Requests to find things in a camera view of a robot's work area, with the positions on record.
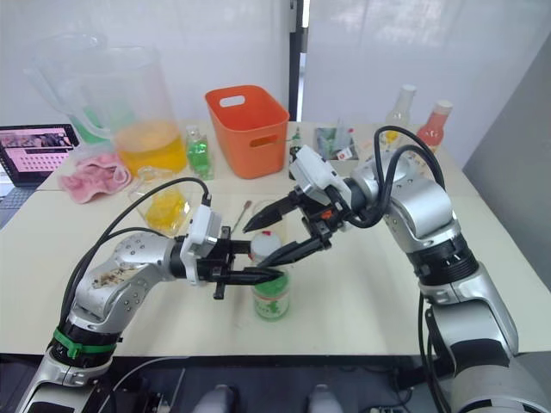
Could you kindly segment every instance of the pink cloth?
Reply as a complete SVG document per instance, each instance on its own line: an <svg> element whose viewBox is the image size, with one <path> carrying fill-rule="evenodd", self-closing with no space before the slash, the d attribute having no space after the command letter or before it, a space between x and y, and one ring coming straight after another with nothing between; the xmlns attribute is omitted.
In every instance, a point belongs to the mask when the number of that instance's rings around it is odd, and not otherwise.
<svg viewBox="0 0 551 413"><path fill-rule="evenodd" d="M114 194L123 189L132 176L116 153L103 153L77 162L77 170L71 176L61 176L59 186L69 193L72 200L83 204L95 194Z"/></svg>

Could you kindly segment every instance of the table surface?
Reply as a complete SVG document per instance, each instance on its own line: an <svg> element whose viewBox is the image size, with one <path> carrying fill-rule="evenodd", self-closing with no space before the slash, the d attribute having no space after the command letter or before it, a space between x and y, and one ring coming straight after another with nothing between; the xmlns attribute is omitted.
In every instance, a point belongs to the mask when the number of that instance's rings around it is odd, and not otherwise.
<svg viewBox="0 0 551 413"><path fill-rule="evenodd" d="M196 123L209 138L214 136L209 123ZM313 128L300 124L306 142ZM356 128L361 152L368 152L373 129ZM288 136L293 133L291 123ZM213 193L212 207L222 213L223 224L234 224L246 200L254 205L291 189L287 169L256 180L237 178L218 146L211 146L216 152L216 179L207 184ZM445 151L437 157L469 246L485 263L517 324L520 350L550 350L551 332L544 326L551 313L551 294L451 158ZM126 190L85 205L73 203L57 186L57 175L70 173L71 168L64 164L0 231L2 353L43 353L73 266L128 205ZM185 185L185 194L196 203L199 190ZM251 210L242 224L250 216ZM299 223L298 212L286 217L287 240L306 237ZM136 212L120 227L131 225L143 225ZM240 231L236 235L250 237ZM115 243L106 244L92 265L105 260ZM214 301L214 286L192 287L183 280L162 283L150 292L124 331L116 354L418 353L417 281L386 226L339 232L332 243L332 249L288 266L291 305L283 319L274 323L260 319L253 311L249 287L228 287L226 298ZM237 261L236 267L245 263Z"/></svg>

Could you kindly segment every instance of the robotic arm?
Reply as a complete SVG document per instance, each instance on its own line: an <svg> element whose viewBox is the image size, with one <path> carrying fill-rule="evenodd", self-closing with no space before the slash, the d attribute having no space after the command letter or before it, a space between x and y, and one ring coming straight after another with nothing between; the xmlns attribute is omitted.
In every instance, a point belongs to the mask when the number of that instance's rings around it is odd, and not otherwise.
<svg viewBox="0 0 551 413"><path fill-rule="evenodd" d="M392 153L382 155L389 173ZM539 385L518 364L518 335L511 315L486 268L478 262L461 234L445 190L417 172L402 157L395 164L390 202L383 219L398 246L412 263L423 297L436 353L455 368L451 411L550 412ZM343 179L308 147L297 153L291 172L297 186L285 199L267 206L245 227L271 225L298 207L311 238L274 252L260 267L296 262L331 247L331 234L350 223L369 227L377 214L380 180L375 160Z"/></svg>
<svg viewBox="0 0 551 413"><path fill-rule="evenodd" d="M245 230L264 228L299 208L310 239L283 246L258 268L234 271L235 255L249 253L250 245L231 240L227 227L220 231L220 216L207 203L195 213L186 237L140 233L124 239L104 264L78 282L69 315L55 330L17 411L98 411L106 396L98 380L111 364L122 331L157 283L216 282L214 298L223 299L225 285L273 280L282 273L269 267L330 248L337 230L369 228L384 219L430 303L425 319L431 342L455 368L451 410L551 413L538 384L515 360L515 324L468 248L442 184L390 153L343 179L306 146L297 153L291 173L297 181L294 190L264 208Z"/></svg>
<svg viewBox="0 0 551 413"><path fill-rule="evenodd" d="M122 331L159 282L187 279L216 283L215 299L226 285L255 285L281 272L232 269L236 254L250 243L231 240L220 216L200 205L185 237L170 239L141 232L122 240L113 255L87 272L77 285L68 318L53 334L18 412L97 412L106 397L99 379L108 371Z"/></svg>

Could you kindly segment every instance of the yellow liquid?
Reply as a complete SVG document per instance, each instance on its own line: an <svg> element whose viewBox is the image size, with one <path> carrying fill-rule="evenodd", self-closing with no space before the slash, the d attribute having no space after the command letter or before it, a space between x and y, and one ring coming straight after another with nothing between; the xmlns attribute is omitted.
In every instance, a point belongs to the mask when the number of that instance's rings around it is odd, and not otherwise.
<svg viewBox="0 0 551 413"><path fill-rule="evenodd" d="M175 235L185 219L185 204L185 198L177 189L168 188L153 195L145 221L154 230Z"/></svg>
<svg viewBox="0 0 551 413"><path fill-rule="evenodd" d="M115 145L121 161L133 176L144 166L179 172L188 163L178 127L164 120L151 120L120 130Z"/></svg>

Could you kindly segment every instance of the plastic pitcher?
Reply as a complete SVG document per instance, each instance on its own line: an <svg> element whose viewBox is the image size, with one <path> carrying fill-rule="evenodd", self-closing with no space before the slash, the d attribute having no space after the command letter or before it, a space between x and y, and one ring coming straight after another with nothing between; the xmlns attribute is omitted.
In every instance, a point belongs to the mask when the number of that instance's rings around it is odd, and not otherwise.
<svg viewBox="0 0 551 413"><path fill-rule="evenodd" d="M107 41L101 34L69 33L42 40L32 49L28 67L23 71L30 83L56 110L69 116L81 139L89 144L102 142L75 118L67 103L59 95L59 86L67 79L64 64L75 54L105 48Z"/></svg>
<svg viewBox="0 0 551 413"><path fill-rule="evenodd" d="M134 176L145 166L173 172L186 166L184 144L154 49L93 50L72 58L65 69L67 80L59 93L73 115L95 135L112 139Z"/></svg>

